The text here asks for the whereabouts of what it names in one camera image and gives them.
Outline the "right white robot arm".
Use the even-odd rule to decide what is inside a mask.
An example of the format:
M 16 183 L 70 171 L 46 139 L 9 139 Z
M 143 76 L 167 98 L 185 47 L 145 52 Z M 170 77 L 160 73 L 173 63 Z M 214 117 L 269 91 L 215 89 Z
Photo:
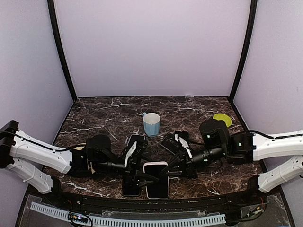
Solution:
M 193 150 L 185 132 L 173 135 L 171 146 L 174 157 L 161 171 L 162 176 L 197 178 L 197 169 L 225 158 L 228 163 L 242 165 L 272 157 L 290 156 L 291 159 L 269 172 L 255 175 L 248 180 L 247 191 L 242 194 L 242 202 L 252 205 L 273 188 L 288 182 L 303 173 L 303 132 L 266 135 L 248 130 L 230 135 L 223 120 L 209 119 L 202 122 L 199 130 L 203 146 Z

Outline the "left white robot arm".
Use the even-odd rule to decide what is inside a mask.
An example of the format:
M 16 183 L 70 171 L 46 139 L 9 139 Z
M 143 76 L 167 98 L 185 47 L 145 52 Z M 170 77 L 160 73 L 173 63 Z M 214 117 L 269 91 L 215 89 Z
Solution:
M 120 174 L 128 187 L 137 189 L 159 182 L 158 177 L 140 170 L 141 153 L 146 147 L 147 140 L 141 136 L 118 158 L 111 151 L 110 138 L 99 134 L 84 144 L 60 148 L 27 135 L 18 128 L 18 122 L 12 120 L 0 130 L 0 167 L 15 173 L 41 194 L 48 194 L 56 206 L 63 206 L 67 196 L 60 191 L 60 181 L 36 169 L 34 163 L 77 178 L 100 173 Z

